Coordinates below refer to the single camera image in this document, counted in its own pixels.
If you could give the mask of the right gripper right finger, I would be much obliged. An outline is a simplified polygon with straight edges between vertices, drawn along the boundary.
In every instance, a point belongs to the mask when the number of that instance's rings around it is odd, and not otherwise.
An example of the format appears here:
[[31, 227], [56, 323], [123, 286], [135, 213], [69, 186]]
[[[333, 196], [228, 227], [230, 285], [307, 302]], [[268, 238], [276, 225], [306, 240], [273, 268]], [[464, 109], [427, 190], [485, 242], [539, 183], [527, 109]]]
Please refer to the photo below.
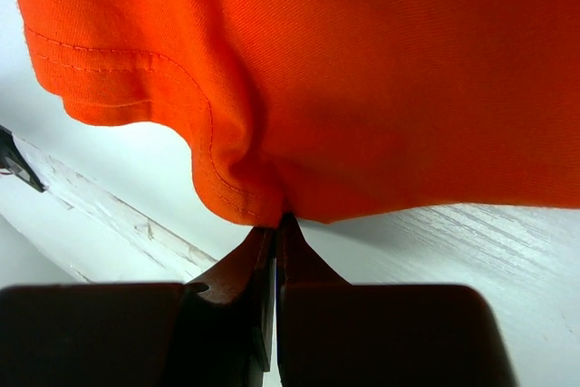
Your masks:
[[513, 386], [487, 301], [464, 285], [353, 285], [275, 233], [277, 362], [285, 386]]

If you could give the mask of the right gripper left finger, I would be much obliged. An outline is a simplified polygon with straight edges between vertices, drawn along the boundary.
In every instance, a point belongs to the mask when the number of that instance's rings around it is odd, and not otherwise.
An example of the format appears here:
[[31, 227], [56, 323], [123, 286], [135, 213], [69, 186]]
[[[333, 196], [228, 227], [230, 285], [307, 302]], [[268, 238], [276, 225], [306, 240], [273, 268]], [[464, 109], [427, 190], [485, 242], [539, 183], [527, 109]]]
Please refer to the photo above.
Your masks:
[[193, 281], [1, 293], [4, 386], [258, 386], [271, 366], [274, 233]]

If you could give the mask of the orange t shirt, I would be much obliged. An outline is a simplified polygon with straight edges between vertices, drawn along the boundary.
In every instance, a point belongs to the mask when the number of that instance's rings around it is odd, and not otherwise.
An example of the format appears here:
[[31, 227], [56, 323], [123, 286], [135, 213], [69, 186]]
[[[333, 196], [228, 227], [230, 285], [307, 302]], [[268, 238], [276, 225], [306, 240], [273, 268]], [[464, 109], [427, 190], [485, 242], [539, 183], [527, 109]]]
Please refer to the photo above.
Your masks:
[[17, 2], [67, 113], [173, 129], [228, 221], [579, 205], [579, 0]]

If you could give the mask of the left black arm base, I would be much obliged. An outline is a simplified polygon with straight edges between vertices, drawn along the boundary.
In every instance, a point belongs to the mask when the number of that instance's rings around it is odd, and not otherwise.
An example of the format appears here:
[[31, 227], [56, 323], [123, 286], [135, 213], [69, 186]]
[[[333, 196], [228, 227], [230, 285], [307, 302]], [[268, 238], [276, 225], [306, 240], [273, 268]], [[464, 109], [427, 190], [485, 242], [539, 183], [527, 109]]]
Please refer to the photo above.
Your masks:
[[14, 175], [33, 189], [45, 192], [44, 184], [16, 147], [13, 133], [4, 126], [1, 127], [1, 173]]

